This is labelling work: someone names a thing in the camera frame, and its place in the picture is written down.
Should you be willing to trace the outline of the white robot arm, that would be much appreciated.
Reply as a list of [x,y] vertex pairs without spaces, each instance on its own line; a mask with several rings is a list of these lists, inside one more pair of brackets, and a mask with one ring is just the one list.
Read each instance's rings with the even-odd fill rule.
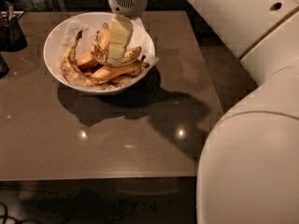
[[299,224],[299,0],[187,0],[258,87],[210,132],[197,224]]

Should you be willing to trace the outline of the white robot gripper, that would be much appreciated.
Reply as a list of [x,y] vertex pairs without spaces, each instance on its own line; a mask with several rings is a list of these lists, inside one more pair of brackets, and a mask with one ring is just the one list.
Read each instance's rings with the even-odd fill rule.
[[114,14],[122,14],[117,15],[111,23],[108,54],[109,64],[113,66],[121,65],[121,60],[133,31],[133,24],[128,17],[140,17],[146,10],[148,1],[149,0],[108,0],[112,12]]

